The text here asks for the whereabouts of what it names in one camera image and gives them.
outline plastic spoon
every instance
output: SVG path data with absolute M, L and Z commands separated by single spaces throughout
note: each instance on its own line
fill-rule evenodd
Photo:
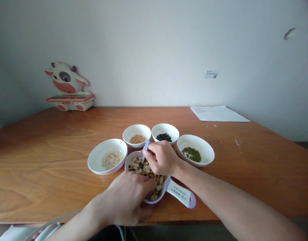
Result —
M 144 146 L 144 151 L 147 151 L 147 149 L 148 149 L 148 145 L 149 145 L 149 140 L 146 140 L 146 142 L 145 142 L 145 146 Z M 143 159 L 142 159 L 142 163 L 144 162 L 144 160 L 145 160 L 145 155 L 143 154 Z

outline white bowl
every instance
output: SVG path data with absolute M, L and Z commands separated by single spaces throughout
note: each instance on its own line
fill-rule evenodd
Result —
M 142 135 L 146 138 L 146 140 L 150 140 L 151 131 L 149 127 L 145 125 L 133 125 L 128 127 L 123 133 L 123 139 L 133 149 L 141 149 L 145 146 L 145 142 L 139 144 L 131 144 L 129 141 L 134 135 Z
M 188 163 L 192 164 L 195 167 L 203 167 L 210 164 L 215 157 L 214 150 L 210 146 L 209 143 L 207 143 L 202 138 L 199 138 L 197 136 L 193 135 L 183 135 L 180 136 L 177 140 L 177 152 L 180 158 L 182 158 L 184 161 L 187 161 Z M 187 158 L 183 153 L 183 149 L 186 147 L 191 147 L 196 149 L 201 154 L 201 162 L 195 162 L 191 159 Z
M 103 167 L 103 158 L 109 152 L 117 151 L 123 155 L 123 160 L 112 169 L 106 170 L 106 167 Z M 89 169 L 98 175 L 109 175 L 118 171 L 125 163 L 127 158 L 127 145 L 121 139 L 109 139 L 99 145 L 97 145 L 89 154 L 88 157 L 88 167 Z
M 156 136 L 158 136 L 159 134 L 164 134 L 164 133 L 167 133 L 171 137 L 172 142 L 169 142 L 171 146 L 174 145 L 177 142 L 178 138 L 180 137 L 180 133 L 176 129 L 176 127 L 170 124 L 158 124 L 154 126 L 151 130 L 151 135 L 155 142 L 159 141 L 156 139 Z

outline small label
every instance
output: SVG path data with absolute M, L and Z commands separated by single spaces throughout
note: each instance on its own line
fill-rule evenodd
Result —
M 175 183 L 173 180 L 171 180 L 170 184 L 168 185 L 167 192 L 169 192 L 174 197 L 176 197 L 179 201 L 184 203 L 186 207 L 189 207 L 190 198 L 191 198 L 191 193 L 189 190 L 181 187 L 180 185 Z
M 208 70 L 206 72 L 205 78 L 206 79 L 216 79 L 219 72 L 220 72 L 219 70 Z

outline white measuring cup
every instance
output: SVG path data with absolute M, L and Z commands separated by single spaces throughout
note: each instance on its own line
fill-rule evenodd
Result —
M 128 170 L 130 162 L 135 157 L 139 157 L 141 159 L 142 155 L 143 155 L 142 151 L 135 151 L 130 153 L 125 161 L 125 170 Z M 171 179 L 171 176 L 168 176 L 167 179 L 163 182 L 160 197 L 158 197 L 155 201 L 144 199 L 144 202 L 148 204 L 156 204 L 163 198 L 166 192 L 176 197 L 181 203 L 183 203 L 188 208 L 192 209 L 196 206 L 196 198 L 194 194 L 190 190 L 181 187 L 179 184 L 174 182 Z

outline cartoon cow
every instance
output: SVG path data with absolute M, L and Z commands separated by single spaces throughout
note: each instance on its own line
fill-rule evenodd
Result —
M 77 74 L 75 66 L 68 66 L 60 62 L 52 62 L 52 68 L 46 69 L 45 73 L 53 77 L 53 84 L 60 90 L 57 96 L 47 99 L 53 102 L 63 111 L 83 110 L 93 106 L 95 96 L 90 91 L 83 91 L 89 83 Z

